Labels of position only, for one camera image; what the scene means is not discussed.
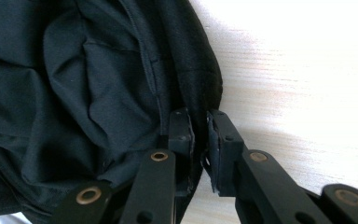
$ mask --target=black bag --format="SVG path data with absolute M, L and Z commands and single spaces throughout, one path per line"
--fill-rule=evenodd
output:
M 0 1 L 0 215 L 45 223 L 79 184 L 133 178 L 180 107 L 196 136 L 197 185 L 221 94 L 187 0 Z

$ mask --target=wood grain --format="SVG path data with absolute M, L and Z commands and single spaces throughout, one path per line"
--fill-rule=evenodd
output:
M 358 4 L 192 0 L 224 80 L 221 110 L 298 185 L 358 188 Z M 239 223 L 205 176 L 184 223 Z

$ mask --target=metal rivet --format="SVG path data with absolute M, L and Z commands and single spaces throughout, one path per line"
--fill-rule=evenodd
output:
M 164 152 L 155 152 L 151 155 L 153 161 L 165 161 L 168 159 L 168 154 Z
M 250 156 L 254 161 L 266 161 L 268 159 L 266 155 L 260 152 L 252 152 Z
M 349 190 L 337 189 L 335 195 L 340 201 L 345 204 L 351 206 L 358 206 L 358 195 Z
M 97 201 L 103 193 L 98 187 L 89 187 L 80 191 L 76 196 L 76 202 L 79 204 L 89 204 Z

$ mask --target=white wooden surface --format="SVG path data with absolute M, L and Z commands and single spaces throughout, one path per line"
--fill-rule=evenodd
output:
M 298 185 L 358 188 L 358 4 L 191 0 L 223 74 L 221 110 Z M 239 223 L 204 176 L 183 223 Z

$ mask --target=black nylon fabric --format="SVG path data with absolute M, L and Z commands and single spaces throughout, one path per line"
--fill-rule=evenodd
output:
M 134 177 L 182 106 L 196 131 L 196 184 L 221 85 L 186 0 L 0 1 L 0 195 L 45 223 L 78 184 Z

